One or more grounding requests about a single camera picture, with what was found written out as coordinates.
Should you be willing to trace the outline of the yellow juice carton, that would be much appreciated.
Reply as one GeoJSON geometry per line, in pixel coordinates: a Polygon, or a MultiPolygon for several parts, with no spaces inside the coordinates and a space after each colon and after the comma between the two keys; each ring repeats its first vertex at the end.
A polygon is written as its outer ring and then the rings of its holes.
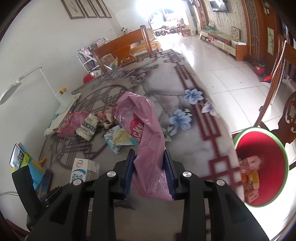
{"type": "Polygon", "coordinates": [[[263,160],[259,156],[239,160],[245,202],[251,204],[259,197],[259,173],[263,160]]]}

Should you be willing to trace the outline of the pink plastic bag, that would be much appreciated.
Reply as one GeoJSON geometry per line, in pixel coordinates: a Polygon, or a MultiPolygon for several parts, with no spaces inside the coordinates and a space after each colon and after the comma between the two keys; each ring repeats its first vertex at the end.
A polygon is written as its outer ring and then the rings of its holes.
{"type": "Polygon", "coordinates": [[[125,92],[117,101],[115,118],[138,143],[133,161],[133,185],[142,197],[171,201],[163,157],[165,138],[154,103],[141,95],[125,92]]]}

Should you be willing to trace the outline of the light blue snack wrapper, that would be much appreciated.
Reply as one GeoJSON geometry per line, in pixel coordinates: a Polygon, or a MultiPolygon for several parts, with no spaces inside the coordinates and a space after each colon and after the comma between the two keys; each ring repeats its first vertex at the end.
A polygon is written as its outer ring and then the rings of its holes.
{"type": "Polygon", "coordinates": [[[119,154],[121,146],[138,146],[138,141],[133,138],[121,125],[117,125],[104,135],[107,145],[112,152],[119,154]]]}

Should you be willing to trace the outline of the newspaper ball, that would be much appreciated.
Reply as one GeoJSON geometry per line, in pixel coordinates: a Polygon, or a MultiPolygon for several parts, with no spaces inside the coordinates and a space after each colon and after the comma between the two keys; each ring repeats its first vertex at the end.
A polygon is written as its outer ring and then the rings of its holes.
{"type": "Polygon", "coordinates": [[[97,119],[98,124],[104,127],[106,130],[110,129],[115,123],[112,109],[100,110],[97,113],[97,119]]]}

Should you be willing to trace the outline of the blue plastic phone stand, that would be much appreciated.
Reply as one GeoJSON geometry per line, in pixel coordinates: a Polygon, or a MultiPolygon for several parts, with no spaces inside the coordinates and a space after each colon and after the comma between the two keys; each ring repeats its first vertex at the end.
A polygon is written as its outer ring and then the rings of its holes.
{"type": "Polygon", "coordinates": [[[49,169],[45,169],[43,167],[43,163],[47,160],[47,158],[42,159],[41,161],[36,161],[29,152],[25,149],[22,143],[17,143],[22,151],[25,153],[24,159],[21,163],[20,168],[24,166],[28,166],[30,170],[30,174],[33,180],[33,187],[35,190],[38,188],[41,189],[43,192],[49,192],[50,186],[52,183],[53,173],[49,169]]]}

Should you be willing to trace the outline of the white milk carton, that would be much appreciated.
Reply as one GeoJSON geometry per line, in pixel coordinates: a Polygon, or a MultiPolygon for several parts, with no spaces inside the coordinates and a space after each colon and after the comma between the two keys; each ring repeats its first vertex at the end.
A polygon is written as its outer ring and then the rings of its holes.
{"type": "Polygon", "coordinates": [[[72,166],[70,182],[81,179],[84,182],[93,181],[99,177],[100,165],[89,159],[75,158],[72,166]]]}

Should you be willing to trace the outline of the red bin with green rim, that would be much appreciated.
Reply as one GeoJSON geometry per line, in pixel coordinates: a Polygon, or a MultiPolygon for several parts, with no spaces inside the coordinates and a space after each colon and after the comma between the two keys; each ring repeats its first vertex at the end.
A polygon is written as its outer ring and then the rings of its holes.
{"type": "Polygon", "coordinates": [[[271,204],[281,194],[288,176],[288,158],[280,139],[263,128],[247,128],[234,138],[234,147],[241,160],[258,157],[258,197],[250,200],[245,192],[245,202],[252,207],[271,204]]]}

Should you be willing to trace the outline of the stack of books and papers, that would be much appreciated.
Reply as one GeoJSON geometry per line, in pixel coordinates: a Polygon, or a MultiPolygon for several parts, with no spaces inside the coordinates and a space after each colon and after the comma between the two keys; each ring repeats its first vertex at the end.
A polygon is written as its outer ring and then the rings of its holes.
{"type": "Polygon", "coordinates": [[[68,105],[66,110],[63,113],[55,114],[53,120],[51,121],[51,124],[44,132],[45,137],[51,136],[59,130],[59,128],[62,126],[63,121],[66,120],[66,118],[68,118],[76,108],[76,105],[78,104],[80,96],[81,96],[81,93],[74,95],[74,100],[68,105]]]}

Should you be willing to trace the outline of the white printed paper bag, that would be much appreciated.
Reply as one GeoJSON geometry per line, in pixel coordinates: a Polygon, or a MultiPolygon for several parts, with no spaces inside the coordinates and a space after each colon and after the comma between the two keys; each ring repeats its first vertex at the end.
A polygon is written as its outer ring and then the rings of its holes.
{"type": "Polygon", "coordinates": [[[80,137],[90,141],[96,132],[97,124],[98,118],[94,114],[90,113],[81,123],[81,125],[79,125],[79,127],[75,130],[75,132],[80,137]]]}

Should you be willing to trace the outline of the magenta foil snack bag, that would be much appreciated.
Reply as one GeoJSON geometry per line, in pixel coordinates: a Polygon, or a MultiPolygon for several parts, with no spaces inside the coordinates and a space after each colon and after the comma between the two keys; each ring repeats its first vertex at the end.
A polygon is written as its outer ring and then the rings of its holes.
{"type": "Polygon", "coordinates": [[[75,136],[76,129],[79,128],[81,123],[89,115],[86,111],[73,112],[67,120],[65,120],[62,126],[57,131],[57,136],[67,138],[75,136]]]}

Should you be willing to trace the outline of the white desk lamp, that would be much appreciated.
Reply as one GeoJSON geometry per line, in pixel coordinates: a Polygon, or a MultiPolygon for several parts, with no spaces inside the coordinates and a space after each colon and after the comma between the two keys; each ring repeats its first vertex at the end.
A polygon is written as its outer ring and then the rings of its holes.
{"type": "Polygon", "coordinates": [[[46,105],[58,106],[55,114],[62,114],[67,111],[75,100],[75,96],[65,88],[53,90],[42,71],[41,65],[17,78],[2,93],[1,104],[4,104],[11,97],[26,105],[44,101],[46,105]]]}

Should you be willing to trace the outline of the low wooden tv cabinet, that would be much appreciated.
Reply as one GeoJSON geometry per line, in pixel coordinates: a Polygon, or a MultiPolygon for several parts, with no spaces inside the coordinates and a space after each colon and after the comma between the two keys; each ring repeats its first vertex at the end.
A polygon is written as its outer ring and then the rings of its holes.
{"type": "Polygon", "coordinates": [[[201,30],[199,35],[203,41],[210,43],[228,55],[232,55],[236,61],[246,61],[246,43],[233,40],[231,36],[217,31],[201,30]]]}

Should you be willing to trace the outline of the wooden chair across table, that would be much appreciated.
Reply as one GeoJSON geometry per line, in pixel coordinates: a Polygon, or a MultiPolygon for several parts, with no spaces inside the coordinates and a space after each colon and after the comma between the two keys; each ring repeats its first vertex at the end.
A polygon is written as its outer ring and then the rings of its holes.
{"type": "Polygon", "coordinates": [[[152,47],[147,34],[145,25],[141,25],[138,30],[132,31],[119,38],[116,38],[96,49],[91,50],[95,60],[99,63],[99,68],[103,74],[108,70],[102,62],[101,58],[108,54],[112,54],[117,58],[118,66],[126,65],[134,62],[136,58],[130,53],[130,46],[136,42],[144,41],[144,46],[149,56],[152,55],[152,47]]]}

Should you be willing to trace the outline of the framed pictures on wall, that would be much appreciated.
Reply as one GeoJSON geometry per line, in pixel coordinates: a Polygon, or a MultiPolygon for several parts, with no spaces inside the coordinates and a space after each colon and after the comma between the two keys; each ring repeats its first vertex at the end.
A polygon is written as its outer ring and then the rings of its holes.
{"type": "Polygon", "coordinates": [[[61,0],[61,3],[71,20],[112,18],[103,0],[61,0]]]}

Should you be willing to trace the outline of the wall mounted television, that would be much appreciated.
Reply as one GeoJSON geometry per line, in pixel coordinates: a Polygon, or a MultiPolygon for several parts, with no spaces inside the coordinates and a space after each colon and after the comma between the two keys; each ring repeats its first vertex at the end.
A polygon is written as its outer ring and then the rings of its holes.
{"type": "Polygon", "coordinates": [[[214,12],[221,12],[221,13],[228,13],[227,1],[225,0],[212,0],[209,1],[212,11],[214,12]]]}

